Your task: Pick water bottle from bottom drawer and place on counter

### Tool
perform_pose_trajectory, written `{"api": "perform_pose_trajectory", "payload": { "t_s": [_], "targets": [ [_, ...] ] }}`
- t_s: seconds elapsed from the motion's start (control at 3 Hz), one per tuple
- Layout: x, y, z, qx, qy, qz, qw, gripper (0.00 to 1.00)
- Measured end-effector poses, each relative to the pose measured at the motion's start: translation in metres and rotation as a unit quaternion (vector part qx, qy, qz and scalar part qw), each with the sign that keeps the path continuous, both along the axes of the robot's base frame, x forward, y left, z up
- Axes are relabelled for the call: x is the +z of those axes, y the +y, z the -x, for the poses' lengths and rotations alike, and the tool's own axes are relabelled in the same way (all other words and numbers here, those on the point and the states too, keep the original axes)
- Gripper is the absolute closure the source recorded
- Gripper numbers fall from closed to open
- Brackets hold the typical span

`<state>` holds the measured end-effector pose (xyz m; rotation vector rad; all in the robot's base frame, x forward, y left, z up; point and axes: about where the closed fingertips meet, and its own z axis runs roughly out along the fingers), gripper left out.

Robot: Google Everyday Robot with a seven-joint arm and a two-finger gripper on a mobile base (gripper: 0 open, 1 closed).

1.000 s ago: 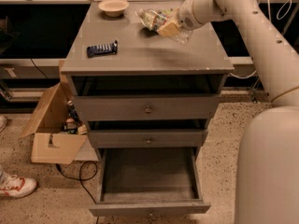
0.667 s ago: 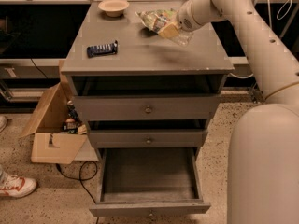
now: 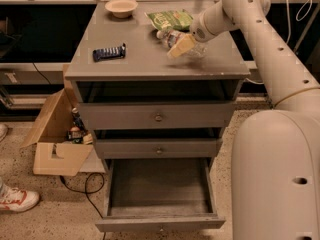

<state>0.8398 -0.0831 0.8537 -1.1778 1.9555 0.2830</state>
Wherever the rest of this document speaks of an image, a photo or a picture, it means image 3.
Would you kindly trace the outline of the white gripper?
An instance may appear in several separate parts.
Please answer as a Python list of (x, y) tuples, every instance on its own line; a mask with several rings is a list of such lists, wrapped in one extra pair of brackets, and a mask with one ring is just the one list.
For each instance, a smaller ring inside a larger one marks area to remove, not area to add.
[(214, 38), (214, 35), (209, 32), (205, 23), (203, 14), (199, 14), (193, 19), (190, 25), (191, 34), (170, 35), (168, 38), (169, 58), (177, 58), (186, 52), (193, 49), (196, 45), (196, 40), (201, 43), (208, 42)]

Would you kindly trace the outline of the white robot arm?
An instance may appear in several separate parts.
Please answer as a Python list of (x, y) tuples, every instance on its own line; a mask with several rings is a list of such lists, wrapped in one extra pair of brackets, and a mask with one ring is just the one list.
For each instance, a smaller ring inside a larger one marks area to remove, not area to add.
[(233, 141), (233, 240), (320, 240), (320, 85), (266, 18), (269, 0), (220, 0), (190, 26), (207, 42), (242, 32), (272, 109)]

